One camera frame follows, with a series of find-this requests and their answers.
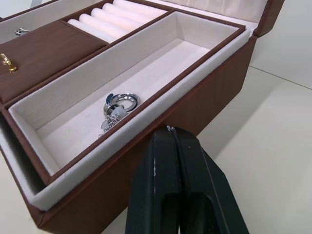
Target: velvet-lined compartment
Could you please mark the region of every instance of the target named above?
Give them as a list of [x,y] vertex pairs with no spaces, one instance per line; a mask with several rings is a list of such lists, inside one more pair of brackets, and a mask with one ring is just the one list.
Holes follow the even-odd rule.
[[175,12],[27,96],[9,111],[53,175],[97,139],[109,93],[134,92],[144,103],[237,30]]

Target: gold clasp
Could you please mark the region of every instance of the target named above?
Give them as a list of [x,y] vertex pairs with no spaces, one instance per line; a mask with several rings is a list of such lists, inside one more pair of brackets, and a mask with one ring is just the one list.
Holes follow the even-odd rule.
[[0,54],[0,55],[1,55],[2,59],[3,59],[3,61],[2,61],[3,65],[8,65],[9,66],[9,71],[11,73],[12,72],[16,72],[18,70],[18,68],[11,63],[10,59],[7,56],[5,56],[5,54]]

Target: cream velvet lining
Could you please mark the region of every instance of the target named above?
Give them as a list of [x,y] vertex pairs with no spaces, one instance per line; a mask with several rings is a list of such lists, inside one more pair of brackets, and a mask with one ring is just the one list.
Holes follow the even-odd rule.
[[58,0],[46,6],[0,22],[0,44],[17,38],[19,28],[35,30],[101,0]]
[[238,28],[173,13],[14,104],[10,113],[55,174],[91,145],[110,93],[145,102]]
[[161,0],[259,23],[268,0]]

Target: compartment divider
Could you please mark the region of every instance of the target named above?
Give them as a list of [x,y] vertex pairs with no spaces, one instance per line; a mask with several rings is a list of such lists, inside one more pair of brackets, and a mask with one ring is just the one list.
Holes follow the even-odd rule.
[[66,21],[60,20],[60,22],[62,22],[63,24],[65,24],[65,25],[66,25],[66,26],[68,26],[68,27],[73,28],[74,30],[77,30],[77,31],[79,31],[79,32],[81,32],[81,33],[83,33],[83,34],[85,34],[85,35],[87,35],[87,36],[91,37],[91,38],[94,38],[94,39],[96,39],[96,40],[98,40],[98,41],[102,42],[102,43],[104,44],[104,46],[109,45],[109,43],[108,43],[108,42],[106,42],[106,41],[104,41],[104,40],[102,40],[102,39],[100,39],[100,38],[98,38],[98,37],[96,37],[96,36],[93,36],[92,34],[87,33],[87,32],[85,32],[85,31],[81,30],[80,28],[76,28],[76,27],[74,27],[74,26],[72,26],[71,24],[69,24],[69,23],[68,23],[68,22],[66,22]]
[[[90,15],[91,14],[91,11],[94,9],[94,8],[100,8],[102,9],[103,5],[106,4],[106,3],[111,3],[113,4],[113,1],[114,0],[103,0],[103,1],[100,1],[96,4],[93,4],[91,6],[88,6],[80,11],[77,11],[77,12],[74,12],[68,16],[65,16],[63,18],[61,18],[60,20],[63,20],[63,21],[68,21],[70,19],[74,19],[74,20],[78,20],[79,19],[79,16],[81,14],[88,14]],[[165,10],[165,11],[170,11],[172,9],[175,9],[173,7],[169,7],[169,6],[165,6],[165,5],[160,5],[160,4],[157,4],[157,3],[153,3],[153,2],[149,2],[149,1],[142,1],[142,0],[130,0],[131,2],[135,2],[135,3],[138,3],[138,4],[142,4],[142,5],[146,5],[146,6],[151,6],[151,7],[154,7],[154,8],[158,8],[160,10]]]

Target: silver ring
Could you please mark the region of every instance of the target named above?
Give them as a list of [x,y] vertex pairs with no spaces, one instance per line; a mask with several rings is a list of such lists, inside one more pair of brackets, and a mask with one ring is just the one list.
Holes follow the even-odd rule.
[[140,103],[140,98],[138,95],[133,93],[122,93],[114,95],[111,99],[111,104],[117,104],[119,101],[123,100],[128,100],[132,102],[131,106],[125,109],[126,112],[133,111]]

